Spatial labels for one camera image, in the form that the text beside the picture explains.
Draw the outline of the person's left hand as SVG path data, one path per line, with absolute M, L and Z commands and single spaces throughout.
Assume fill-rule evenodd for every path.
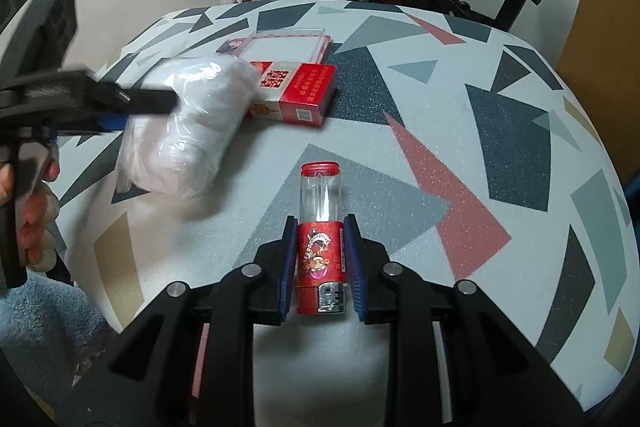
M 51 159 L 34 193 L 26 200 L 24 209 L 25 223 L 17 233 L 17 243 L 25 249 L 28 263 L 35 268 L 43 262 L 44 254 L 53 251 L 55 240 L 47 231 L 48 223 L 58 217 L 58 198 L 47 186 L 48 182 L 56 180 L 60 174 L 60 166 L 55 159 Z

